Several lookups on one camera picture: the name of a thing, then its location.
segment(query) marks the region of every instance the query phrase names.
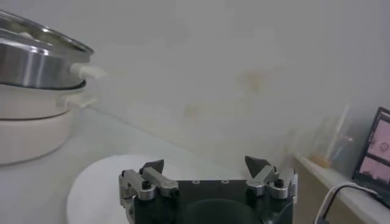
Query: shelf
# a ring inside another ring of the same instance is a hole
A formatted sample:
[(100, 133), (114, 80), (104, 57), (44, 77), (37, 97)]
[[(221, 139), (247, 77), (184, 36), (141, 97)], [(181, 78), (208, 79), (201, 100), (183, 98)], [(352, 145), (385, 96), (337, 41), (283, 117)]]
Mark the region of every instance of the shelf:
[[(331, 188), (343, 182), (351, 182), (335, 169), (325, 169), (305, 157), (296, 155), (295, 159), (323, 185)], [(390, 223), (390, 210), (382, 204), (355, 189), (343, 189), (338, 196), (365, 223)]]

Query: cable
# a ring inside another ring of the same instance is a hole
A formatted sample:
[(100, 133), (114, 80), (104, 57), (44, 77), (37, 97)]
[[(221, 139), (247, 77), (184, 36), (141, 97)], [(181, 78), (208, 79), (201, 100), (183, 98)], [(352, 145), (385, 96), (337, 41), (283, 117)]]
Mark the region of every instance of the cable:
[(346, 183), (342, 183), (342, 184), (339, 184), (339, 185), (336, 185), (334, 187), (332, 187), (328, 193), (326, 194), (325, 198), (324, 198), (324, 201), (322, 202), (321, 204), (321, 207), (319, 208), (318, 210), (318, 213), (317, 213), (317, 216), (316, 216), (316, 219), (314, 220), (314, 224), (318, 224), (318, 221), (320, 219), (320, 216), (321, 216), (321, 212), (324, 210), (324, 207), (328, 201), (328, 198), (330, 196), (330, 194), (336, 190), (337, 192), (339, 191), (339, 189), (343, 188), (343, 187), (352, 187), (352, 188), (355, 188), (355, 189), (358, 189), (358, 190), (361, 190), (361, 191), (365, 191), (365, 192), (369, 192), (371, 194), (374, 194), (374, 195), (377, 195), (378, 193), (376, 193), (375, 191), (373, 190), (370, 190), (368, 188), (365, 188), (365, 187), (361, 187), (355, 183), (351, 183), (351, 182), (346, 182)]
[[(330, 206), (332, 205), (333, 201), (335, 200), (335, 198), (336, 198), (338, 192), (339, 192), (341, 189), (347, 188), (347, 187), (354, 188), (354, 189), (357, 189), (357, 190), (361, 190), (359, 187), (354, 187), (354, 186), (342, 186), (342, 187), (339, 187), (339, 188), (335, 191), (335, 193), (332, 195), (332, 197), (331, 197), (331, 199), (330, 199), (330, 202), (328, 203), (328, 206), (327, 206), (327, 208), (326, 208), (324, 214), (322, 215), (322, 218), (323, 218), (323, 219), (326, 219), (326, 217), (327, 217), (327, 215), (328, 215), (328, 212), (329, 212), (329, 209), (330, 209)], [(368, 191), (365, 191), (365, 192), (367, 192), (368, 194), (371, 194), (372, 196), (373, 196), (373, 194), (374, 194), (373, 192), (368, 192)]]

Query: wall stain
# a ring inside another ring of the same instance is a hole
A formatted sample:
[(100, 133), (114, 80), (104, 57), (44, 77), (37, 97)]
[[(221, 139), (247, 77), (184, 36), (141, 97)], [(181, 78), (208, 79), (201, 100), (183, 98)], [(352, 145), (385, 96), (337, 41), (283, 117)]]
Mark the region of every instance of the wall stain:
[(202, 112), (202, 106), (200, 104), (186, 105), (183, 111), (185, 118), (197, 118)]
[(266, 74), (261, 71), (248, 70), (236, 75), (235, 80), (247, 93), (258, 93)]

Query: metal rim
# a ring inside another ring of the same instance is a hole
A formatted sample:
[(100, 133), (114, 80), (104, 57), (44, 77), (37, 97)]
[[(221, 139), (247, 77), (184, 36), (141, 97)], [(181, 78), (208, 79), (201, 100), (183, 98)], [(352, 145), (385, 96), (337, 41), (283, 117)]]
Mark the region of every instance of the metal rim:
[(50, 48), (53, 47), (54, 50), (59, 47), (62, 49), (66, 49), (67, 51), (73, 51), (73, 52), (78, 52), (78, 53), (82, 53), (82, 54), (91, 55), (94, 53), (94, 50), (92, 50), (92, 48), (88, 47), (87, 45), (85, 45), (77, 40), (74, 40), (70, 37), (67, 37), (66, 35), (64, 35), (58, 31), (52, 30), (46, 26), (42, 26), (41, 24), (38, 24), (38, 23), (31, 21), (29, 19), (22, 18), (18, 15), (15, 15), (15, 14), (3, 11), (3, 10), (0, 10), (0, 19), (1, 18), (11, 20), (11, 21), (17, 23), (17, 25), (19, 25), (19, 28), (21, 29), (19, 31), (23, 31), (22, 28), (31, 29), (31, 30), (34, 30), (35, 32), (40, 32), (40, 34), (43, 34), (45, 38), (58, 41), (57, 44), (54, 44), (54, 43), (51, 43), (50, 41), (40, 40), (39, 38), (36, 38), (34, 36), (33, 36), (34, 39), (30, 39), (27, 37), (22, 37), (21, 35), (19, 35), (19, 32), (16, 30), (2, 29), (2, 27), (0, 27), (0, 30), (7, 31), (8, 33), (13, 33), (27, 42), (33, 41), (33, 42), (36, 42), (38, 44), (41, 44), (41, 45), (44, 45), (44, 46), (47, 46)]

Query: bolt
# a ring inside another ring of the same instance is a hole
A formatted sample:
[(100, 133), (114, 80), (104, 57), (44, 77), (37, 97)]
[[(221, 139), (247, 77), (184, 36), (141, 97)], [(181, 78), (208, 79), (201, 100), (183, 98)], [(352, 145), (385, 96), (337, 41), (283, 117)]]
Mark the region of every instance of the bolt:
[(274, 181), (274, 185), (275, 187), (283, 187), (285, 185), (285, 182), (282, 179), (278, 178)]
[(142, 182), (142, 190), (146, 190), (146, 189), (149, 189), (151, 188), (151, 183), (149, 181), (143, 181)]

